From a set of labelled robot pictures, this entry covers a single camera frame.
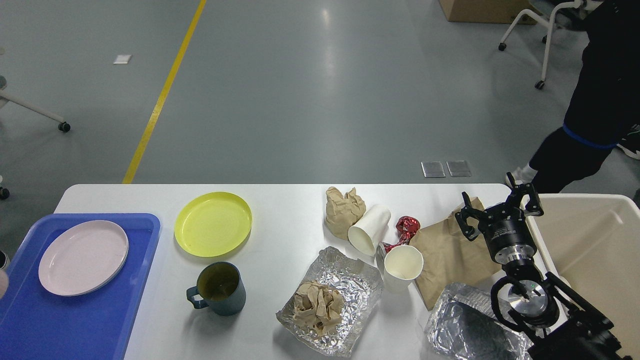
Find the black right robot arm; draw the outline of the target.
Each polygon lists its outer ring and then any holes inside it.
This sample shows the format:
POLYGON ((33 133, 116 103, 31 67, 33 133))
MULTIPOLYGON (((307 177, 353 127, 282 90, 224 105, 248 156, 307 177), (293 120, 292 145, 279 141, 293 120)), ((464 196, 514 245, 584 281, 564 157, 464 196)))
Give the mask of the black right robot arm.
POLYGON ((619 360, 614 323, 557 275, 539 271, 526 217, 544 214, 540 198, 531 183, 516 183, 511 173, 506 178, 504 202, 480 210, 462 192, 454 214, 462 235, 469 241, 483 236, 491 260, 505 272, 490 290, 497 321, 530 339, 533 360, 619 360))

